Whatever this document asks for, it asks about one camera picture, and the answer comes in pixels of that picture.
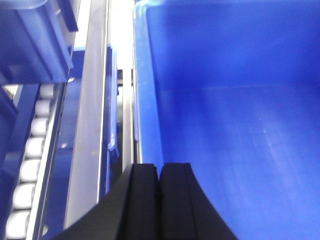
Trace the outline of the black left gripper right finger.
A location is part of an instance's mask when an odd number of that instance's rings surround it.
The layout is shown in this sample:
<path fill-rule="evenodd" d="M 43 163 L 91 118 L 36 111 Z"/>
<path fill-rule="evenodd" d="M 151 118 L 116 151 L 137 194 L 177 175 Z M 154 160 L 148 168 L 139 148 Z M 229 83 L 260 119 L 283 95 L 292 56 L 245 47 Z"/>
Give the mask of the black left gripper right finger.
<path fill-rule="evenodd" d="M 164 240 L 236 240 L 198 183 L 189 163 L 166 163 L 160 174 Z"/>

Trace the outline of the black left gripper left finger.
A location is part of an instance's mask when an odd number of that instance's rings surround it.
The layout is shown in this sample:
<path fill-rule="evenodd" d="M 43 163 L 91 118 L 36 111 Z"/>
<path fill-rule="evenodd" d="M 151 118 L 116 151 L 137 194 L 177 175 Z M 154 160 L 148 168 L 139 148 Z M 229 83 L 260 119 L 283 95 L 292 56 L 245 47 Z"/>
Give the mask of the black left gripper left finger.
<path fill-rule="evenodd" d="M 153 164 L 131 164 L 105 197 L 56 240 L 157 240 L 158 175 Z"/>

